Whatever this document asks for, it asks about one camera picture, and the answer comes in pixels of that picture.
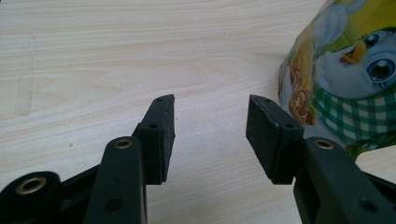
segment screw hole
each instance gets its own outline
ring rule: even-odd
[[[18,194],[31,194],[39,189],[43,188],[47,183],[47,178],[43,176],[36,176],[30,179],[24,180],[16,188]]]
[[[105,204],[105,210],[107,212],[116,212],[118,210],[120,210],[120,208],[122,208],[123,205],[123,201],[120,198],[115,198],[115,199],[111,199],[108,200],[107,203]]]
[[[365,198],[360,198],[358,200],[358,205],[367,212],[375,213],[378,211],[378,208],[375,206],[375,204]]]
[[[318,147],[321,147],[323,149],[333,149],[334,145],[331,142],[325,141],[325,140],[317,140],[315,141],[315,144]]]
[[[131,140],[121,139],[116,142],[115,147],[118,149],[124,149],[124,148],[130,147],[132,144],[133,144],[133,142]]]

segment table surface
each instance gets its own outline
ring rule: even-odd
[[[248,97],[277,73],[324,0],[3,0],[0,189],[34,171],[65,180],[130,135],[151,101],[176,97],[176,140],[148,223],[301,223],[246,137]],[[358,165],[396,181],[394,147]]]

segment cartoon eye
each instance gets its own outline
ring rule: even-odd
[[[389,59],[380,59],[369,65],[367,73],[373,82],[381,82],[395,71],[395,63]]]
[[[384,31],[374,32],[364,37],[362,41],[364,42],[364,44],[366,44],[366,48],[369,49],[370,47],[381,41],[385,35],[387,35],[387,33]]]

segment plastic bag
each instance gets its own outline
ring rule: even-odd
[[[362,152],[396,144],[396,1],[328,1],[279,74],[279,102],[305,127]]]

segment black plastic arm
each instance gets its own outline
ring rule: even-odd
[[[345,150],[303,128],[280,106],[251,95],[247,139],[274,184],[291,184],[303,223],[395,223],[396,187],[366,175]]]
[[[175,97],[155,99],[133,136],[110,141],[99,165],[60,182],[24,175],[0,193],[0,223],[147,223],[146,185],[166,180]]]

